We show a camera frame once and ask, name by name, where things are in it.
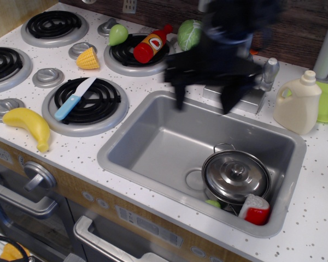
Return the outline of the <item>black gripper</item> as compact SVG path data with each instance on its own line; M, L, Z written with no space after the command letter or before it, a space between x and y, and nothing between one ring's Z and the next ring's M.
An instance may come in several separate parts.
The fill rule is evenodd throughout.
M218 42L202 35L190 50L167 56L163 80L174 86L176 108L183 109L188 85L226 85L220 100L222 114L228 114L262 74L262 66L248 59L249 47L249 38Z

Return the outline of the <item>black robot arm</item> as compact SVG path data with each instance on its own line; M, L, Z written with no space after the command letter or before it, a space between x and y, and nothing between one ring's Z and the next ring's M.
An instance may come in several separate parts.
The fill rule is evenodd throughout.
M260 31L262 45L269 44L281 12L281 1L211 1L198 44L166 58L164 81L174 88L175 107L183 108L187 86L218 86L227 114L262 75L262 66L248 59L253 34Z

